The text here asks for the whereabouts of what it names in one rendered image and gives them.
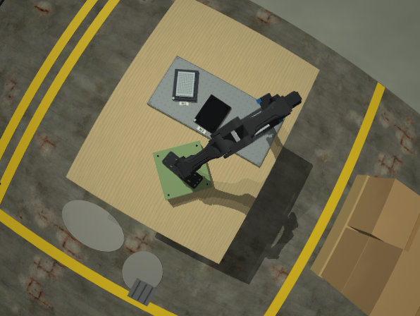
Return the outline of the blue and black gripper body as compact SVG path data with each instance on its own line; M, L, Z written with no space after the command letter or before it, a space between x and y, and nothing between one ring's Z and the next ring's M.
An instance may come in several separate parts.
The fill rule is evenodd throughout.
M270 102L269 102L269 101L270 101L270 98L272 98L272 96L271 96L271 94L270 94L270 93L268 93L268 94L264 95L263 97L261 97L262 102L261 102L259 105L261 106L261 108L262 108L263 110L264 110L264 109L265 109L265 107L268 105L268 103L270 103ZM272 128L272 127L274 127L274 126L277 126L279 123L280 123L280 121L278 120L278 121L276 121L276 122L269 123L269 125L270 125L270 127Z

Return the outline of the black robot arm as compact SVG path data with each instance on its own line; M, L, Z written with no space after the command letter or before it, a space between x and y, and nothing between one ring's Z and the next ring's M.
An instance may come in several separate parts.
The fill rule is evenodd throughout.
M184 156L179 158L173 152L169 152L162 163L173 173L176 173L176 175L184 180L190 187L195 189L203 180L203 177L197 173L197 170L200 169L203 164L222 156L225 159L250 145L254 142L252 138L261 128L290 115L292 109L301 103L302 98L298 92L293 91L285 97L280 97L276 94L270 98L270 103L268 103L262 112L243 120L240 120L237 116L212 133L210 135L212 139L210 139L207 146L197 154L190 155L187 158ZM240 139L238 142L236 142L231 134L232 131L237 133L237 136ZM169 156L169 154L171 155ZM196 174L196 176L194 174ZM199 179L201 180L199 181ZM194 186L195 184L196 186Z

